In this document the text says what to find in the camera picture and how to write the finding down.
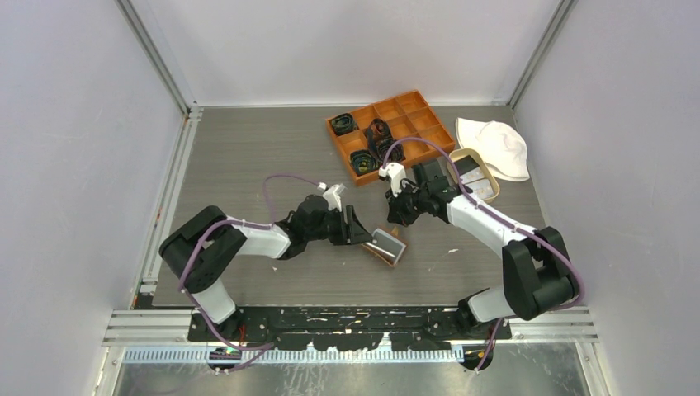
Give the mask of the brown leather card holder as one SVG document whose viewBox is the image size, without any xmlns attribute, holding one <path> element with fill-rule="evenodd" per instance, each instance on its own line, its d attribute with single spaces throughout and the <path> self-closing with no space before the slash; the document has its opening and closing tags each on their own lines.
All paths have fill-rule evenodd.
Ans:
<svg viewBox="0 0 700 396">
<path fill-rule="evenodd" d="M 362 246 L 388 266 L 396 267 L 409 245 L 400 236 L 399 228 L 393 227 L 375 229 L 371 233 L 371 240 Z"/>
</svg>

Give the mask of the beige oval card tray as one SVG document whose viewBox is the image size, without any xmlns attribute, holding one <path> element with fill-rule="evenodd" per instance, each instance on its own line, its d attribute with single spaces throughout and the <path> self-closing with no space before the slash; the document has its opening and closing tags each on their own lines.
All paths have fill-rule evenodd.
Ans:
<svg viewBox="0 0 700 396">
<path fill-rule="evenodd" d="M 482 157 L 472 148 L 459 148 L 448 154 L 447 170 L 457 190 L 468 192 L 470 203 L 490 204 L 500 187 Z"/>
</svg>

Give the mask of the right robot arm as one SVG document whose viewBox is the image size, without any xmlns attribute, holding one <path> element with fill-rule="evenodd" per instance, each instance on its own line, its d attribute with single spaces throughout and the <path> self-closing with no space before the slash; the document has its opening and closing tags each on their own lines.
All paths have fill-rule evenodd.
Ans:
<svg viewBox="0 0 700 396">
<path fill-rule="evenodd" d="M 436 160 L 414 165 L 414 179 L 389 162 L 379 178 L 390 183 L 388 221 L 409 226 L 423 214 L 476 237 L 502 262 L 502 284 L 461 299 L 456 317 L 461 333 L 481 337 L 499 318 L 531 320 L 579 298 L 583 287 L 571 266 L 561 234 L 535 229 L 485 203 L 471 188 L 452 181 Z"/>
</svg>

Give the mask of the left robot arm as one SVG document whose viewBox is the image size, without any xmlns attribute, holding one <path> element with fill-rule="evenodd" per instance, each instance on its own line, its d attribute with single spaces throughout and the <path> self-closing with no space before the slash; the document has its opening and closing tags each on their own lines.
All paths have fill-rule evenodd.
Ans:
<svg viewBox="0 0 700 396">
<path fill-rule="evenodd" d="M 228 265 L 238 256 L 288 260 L 309 243 L 323 240 L 334 246 L 359 245 L 370 242 L 372 235 L 352 206 L 309 195 L 287 217 L 271 224 L 236 219 L 209 205 L 171 233 L 158 254 L 181 281 L 181 291 L 208 317 L 210 332 L 228 341 L 241 328 L 237 305 L 220 279 Z"/>
</svg>

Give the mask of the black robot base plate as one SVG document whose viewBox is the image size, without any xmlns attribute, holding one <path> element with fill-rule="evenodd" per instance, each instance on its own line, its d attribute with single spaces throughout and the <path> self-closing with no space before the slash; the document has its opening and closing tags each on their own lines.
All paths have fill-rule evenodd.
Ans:
<svg viewBox="0 0 700 396">
<path fill-rule="evenodd" d="M 496 342 L 512 336 L 506 323 L 469 323 L 459 308 L 404 307 L 243 307 L 209 328 L 194 313 L 190 342 L 242 342 L 272 345 L 274 351 L 375 352 L 387 339 L 393 352 L 443 352 L 457 347 L 456 357 L 468 370 L 487 368 Z"/>
</svg>

